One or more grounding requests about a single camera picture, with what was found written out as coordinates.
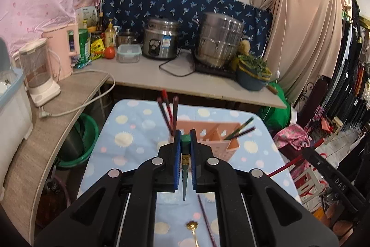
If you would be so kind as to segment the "large steel stockpot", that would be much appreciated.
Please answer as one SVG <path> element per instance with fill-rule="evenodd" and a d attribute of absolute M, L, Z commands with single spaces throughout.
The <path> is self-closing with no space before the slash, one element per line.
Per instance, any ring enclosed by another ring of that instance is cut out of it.
<path fill-rule="evenodd" d="M 212 68 L 222 68 L 236 55 L 244 24 L 221 13 L 204 13 L 195 57 Z"/>

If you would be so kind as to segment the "green chopstick right group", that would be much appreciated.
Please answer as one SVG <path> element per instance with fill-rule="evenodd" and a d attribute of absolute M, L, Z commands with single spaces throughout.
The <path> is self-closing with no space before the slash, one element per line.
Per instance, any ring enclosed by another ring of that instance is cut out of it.
<path fill-rule="evenodd" d="M 252 121 L 253 121 L 253 117 L 250 117 L 249 119 L 247 119 L 247 121 L 245 121 L 244 123 L 242 123 L 238 128 L 236 128 L 232 133 L 230 133 L 228 136 L 226 136 L 224 138 L 225 141 L 227 140 L 231 140 L 232 138 L 234 138 L 234 136 L 236 136 L 237 134 L 239 134 L 239 132 L 245 128 L 248 124 L 250 124 Z"/>

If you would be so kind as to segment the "gold flower spoon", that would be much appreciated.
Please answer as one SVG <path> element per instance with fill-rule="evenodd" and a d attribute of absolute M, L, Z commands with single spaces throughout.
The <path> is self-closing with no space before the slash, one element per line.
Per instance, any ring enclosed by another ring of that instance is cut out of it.
<path fill-rule="evenodd" d="M 196 235 L 196 229 L 198 227 L 198 223 L 196 221 L 188 221 L 186 223 L 186 228 L 192 233 L 194 243 L 196 247 L 199 247 L 199 242 L 197 240 L 197 235 Z"/>

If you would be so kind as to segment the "red tomato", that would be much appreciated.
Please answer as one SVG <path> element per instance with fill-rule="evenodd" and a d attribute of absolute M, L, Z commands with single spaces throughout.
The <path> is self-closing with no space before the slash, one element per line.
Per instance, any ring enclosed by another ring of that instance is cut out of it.
<path fill-rule="evenodd" d="M 104 50 L 104 57 L 106 59 L 114 59 L 115 58 L 115 54 L 116 54 L 115 48 L 112 47 L 112 46 L 107 47 Z"/>

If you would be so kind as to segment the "pink perforated utensil holder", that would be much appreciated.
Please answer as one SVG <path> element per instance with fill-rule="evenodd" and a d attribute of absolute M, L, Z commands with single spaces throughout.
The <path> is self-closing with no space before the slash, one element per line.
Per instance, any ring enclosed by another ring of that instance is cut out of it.
<path fill-rule="evenodd" d="M 229 161 L 240 145 L 236 138 L 227 141 L 226 137 L 240 125 L 238 122 L 179 120 L 177 130 L 181 134 L 189 134 L 194 129 L 199 143 L 210 146 L 215 157 Z"/>

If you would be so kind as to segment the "pink floral cloth bundle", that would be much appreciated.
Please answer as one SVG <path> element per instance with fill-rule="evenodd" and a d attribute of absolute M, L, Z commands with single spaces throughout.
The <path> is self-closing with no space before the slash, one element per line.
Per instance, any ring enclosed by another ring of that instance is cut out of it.
<path fill-rule="evenodd" d="M 279 152 L 289 160 L 298 157 L 302 149 L 310 147 L 307 132 L 297 124 L 285 127 L 274 136 L 273 140 Z"/>

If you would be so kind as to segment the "red chopstick group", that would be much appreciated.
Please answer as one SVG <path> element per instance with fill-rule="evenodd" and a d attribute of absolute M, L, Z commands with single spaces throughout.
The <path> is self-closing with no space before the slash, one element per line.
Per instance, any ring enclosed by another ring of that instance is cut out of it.
<path fill-rule="evenodd" d="M 312 147 L 310 147 L 311 149 L 315 150 L 317 149 L 318 147 L 320 147 L 323 143 L 325 142 L 325 138 L 321 138 L 319 141 L 317 141 Z M 296 157 L 295 159 L 289 161 L 288 163 L 286 163 L 284 166 L 278 168 L 277 170 L 271 172 L 268 174 L 268 177 L 273 177 L 274 175 L 277 175 L 279 173 L 281 173 L 282 171 L 288 169 L 289 167 L 291 166 L 294 166 L 295 164 L 299 163 L 299 162 L 303 162 L 304 161 L 304 157 L 302 155 L 302 152 L 300 153 L 300 155 L 298 157 Z"/>

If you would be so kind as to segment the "maroon chopstick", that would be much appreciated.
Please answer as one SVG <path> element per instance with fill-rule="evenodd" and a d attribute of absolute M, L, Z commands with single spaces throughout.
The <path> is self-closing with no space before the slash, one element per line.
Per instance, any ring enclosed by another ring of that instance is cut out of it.
<path fill-rule="evenodd" d="M 200 195 L 197 195 L 197 200 L 198 200 L 198 203 L 199 203 L 199 206 L 201 208 L 201 212 L 202 212 L 202 215 L 203 215 L 203 219 L 204 219 L 204 222 L 206 224 L 206 228 L 207 228 L 207 231 L 208 231 L 208 235 L 210 237 L 210 240 L 211 240 L 211 243 L 212 243 L 212 246 L 213 247 L 217 247 L 217 244 L 216 244 L 216 241 L 212 235 L 212 232 L 211 232 L 211 226 L 210 226 L 210 223 L 208 221 L 208 217 L 206 215 L 206 211 L 204 209 L 204 206 L 203 206 L 203 203 L 202 203 L 202 200 L 201 200 L 201 197 Z"/>
<path fill-rule="evenodd" d="M 231 140 L 233 140 L 235 138 L 238 138 L 238 137 L 244 136 L 246 134 L 249 134 L 249 133 L 253 132 L 254 130 L 255 130 L 255 127 L 251 127 L 251 128 L 249 128 L 249 129 L 247 129 L 247 130 L 245 130 L 243 132 L 240 132 L 238 134 L 234 134 L 230 138 L 226 138 L 225 140 L 226 141 L 231 141 Z"/>
<path fill-rule="evenodd" d="M 175 96 L 173 98 L 173 132 L 172 135 L 176 135 L 177 129 L 177 113 L 178 113 L 179 97 Z"/>
<path fill-rule="evenodd" d="M 172 124 L 171 124 L 171 121 L 169 119 L 169 117 L 167 116 L 167 113 L 164 109 L 164 103 L 163 103 L 163 100 L 161 97 L 158 97 L 157 98 L 157 103 L 158 103 L 158 106 L 159 106 L 159 109 L 160 109 L 160 112 L 162 114 L 162 117 L 166 123 L 166 126 L 167 126 L 167 129 L 169 130 L 169 133 L 170 135 L 173 135 L 173 128 L 172 128 Z"/>

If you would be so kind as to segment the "yellow oil bottle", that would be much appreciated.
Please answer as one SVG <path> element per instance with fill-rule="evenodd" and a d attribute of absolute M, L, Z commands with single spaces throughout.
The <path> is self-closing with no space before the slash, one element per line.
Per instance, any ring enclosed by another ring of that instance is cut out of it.
<path fill-rule="evenodd" d="M 109 19 L 109 24 L 107 29 L 105 30 L 105 47 L 115 47 L 115 29 L 112 23 L 112 19 Z"/>

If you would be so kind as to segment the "clear food container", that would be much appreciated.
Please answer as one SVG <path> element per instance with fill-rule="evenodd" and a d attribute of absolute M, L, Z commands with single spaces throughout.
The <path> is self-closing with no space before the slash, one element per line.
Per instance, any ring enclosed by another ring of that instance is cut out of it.
<path fill-rule="evenodd" d="M 117 49 L 119 63 L 137 63 L 142 56 L 140 44 L 121 44 Z"/>

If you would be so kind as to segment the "silver rice cooker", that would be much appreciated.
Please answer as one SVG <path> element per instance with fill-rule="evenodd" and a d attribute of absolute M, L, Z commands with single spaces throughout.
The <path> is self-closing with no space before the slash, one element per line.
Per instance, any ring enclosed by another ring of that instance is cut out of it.
<path fill-rule="evenodd" d="M 177 55 L 180 24 L 166 18 L 150 18 L 144 27 L 142 54 L 153 59 L 173 59 Z"/>

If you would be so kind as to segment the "green tin can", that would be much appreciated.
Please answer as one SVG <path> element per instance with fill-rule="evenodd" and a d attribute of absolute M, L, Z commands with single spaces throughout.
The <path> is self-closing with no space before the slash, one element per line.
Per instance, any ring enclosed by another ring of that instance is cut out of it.
<path fill-rule="evenodd" d="M 90 61 L 90 36 L 88 29 L 78 30 L 80 54 L 76 65 L 86 65 Z"/>

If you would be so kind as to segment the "green chopstick gold band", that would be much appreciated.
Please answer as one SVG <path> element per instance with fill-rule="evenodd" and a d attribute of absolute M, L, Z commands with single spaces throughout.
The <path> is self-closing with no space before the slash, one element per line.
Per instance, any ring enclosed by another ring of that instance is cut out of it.
<path fill-rule="evenodd" d="M 186 200 L 188 185 L 189 163 L 190 163 L 190 134 L 181 135 L 181 171 L 182 171 L 182 200 Z"/>

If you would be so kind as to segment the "blue basin with greens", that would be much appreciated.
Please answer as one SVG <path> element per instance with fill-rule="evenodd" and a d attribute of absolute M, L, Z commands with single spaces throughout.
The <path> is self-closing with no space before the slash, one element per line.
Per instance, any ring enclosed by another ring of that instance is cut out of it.
<path fill-rule="evenodd" d="M 260 91 L 271 79 L 272 72 L 267 62 L 253 55 L 239 55 L 236 66 L 236 81 L 244 89 Z"/>

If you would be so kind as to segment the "small steel lidded pot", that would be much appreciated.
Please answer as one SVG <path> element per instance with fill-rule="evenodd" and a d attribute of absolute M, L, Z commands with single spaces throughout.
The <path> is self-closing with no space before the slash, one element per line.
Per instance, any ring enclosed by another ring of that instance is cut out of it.
<path fill-rule="evenodd" d="M 137 37 L 136 34 L 130 29 L 127 28 L 122 30 L 116 35 L 116 47 L 119 47 L 121 44 L 136 44 Z"/>

